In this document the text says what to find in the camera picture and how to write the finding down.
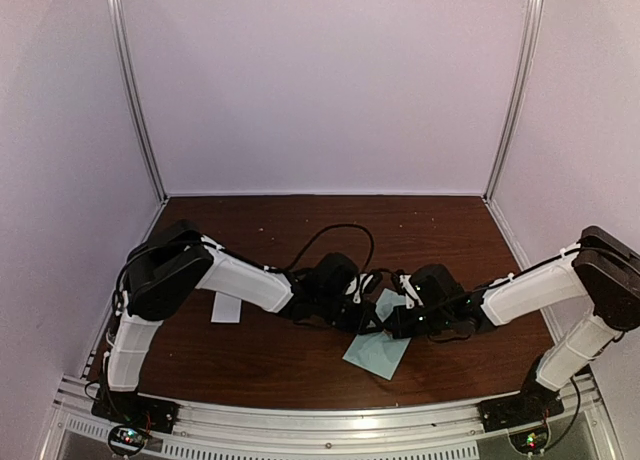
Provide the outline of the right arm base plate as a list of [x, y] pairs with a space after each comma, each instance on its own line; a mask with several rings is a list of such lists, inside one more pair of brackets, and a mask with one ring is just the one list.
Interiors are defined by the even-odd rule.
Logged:
[[541, 423], [550, 416], [562, 414], [564, 406], [559, 400], [543, 404], [535, 399], [513, 395], [482, 401], [478, 410], [484, 431], [494, 432]]

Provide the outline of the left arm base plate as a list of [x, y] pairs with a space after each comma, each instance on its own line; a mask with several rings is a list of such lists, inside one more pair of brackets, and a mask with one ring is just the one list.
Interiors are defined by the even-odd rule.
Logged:
[[93, 402], [93, 416], [153, 432], [171, 434], [179, 405], [135, 392], [112, 392]]

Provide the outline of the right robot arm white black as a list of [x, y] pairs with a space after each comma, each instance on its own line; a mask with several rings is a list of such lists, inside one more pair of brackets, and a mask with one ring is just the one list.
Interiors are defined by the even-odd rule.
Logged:
[[538, 357], [513, 399], [519, 420], [545, 411], [572, 377], [610, 343], [639, 326], [639, 254], [598, 226], [551, 258], [466, 291], [442, 264], [396, 281], [405, 296], [384, 321], [396, 339], [492, 331], [565, 300], [590, 305], [562, 339]]

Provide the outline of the light blue envelope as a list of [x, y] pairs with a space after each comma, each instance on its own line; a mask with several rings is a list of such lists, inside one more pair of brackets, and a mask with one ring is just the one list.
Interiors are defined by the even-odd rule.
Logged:
[[[385, 320], [404, 298], [385, 289], [376, 303], [376, 313]], [[347, 363], [390, 381], [410, 344], [410, 339], [393, 339], [387, 333], [356, 336], [342, 359]]]

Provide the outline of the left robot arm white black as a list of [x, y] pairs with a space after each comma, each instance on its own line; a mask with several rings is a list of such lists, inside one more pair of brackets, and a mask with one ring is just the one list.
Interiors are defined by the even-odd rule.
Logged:
[[181, 220], [134, 248], [112, 293], [115, 325], [107, 335], [100, 394], [123, 424], [137, 422], [141, 370], [160, 327], [195, 296], [229, 298], [301, 323], [319, 319], [350, 334], [381, 329], [364, 292], [377, 280], [341, 252], [302, 267], [298, 252], [286, 266], [251, 260]]

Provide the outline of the white sticker sheet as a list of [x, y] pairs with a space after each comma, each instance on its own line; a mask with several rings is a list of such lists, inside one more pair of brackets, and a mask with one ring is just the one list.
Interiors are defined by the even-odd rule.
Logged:
[[218, 324], [238, 324], [241, 320], [241, 310], [241, 299], [216, 292], [213, 301], [211, 322]]

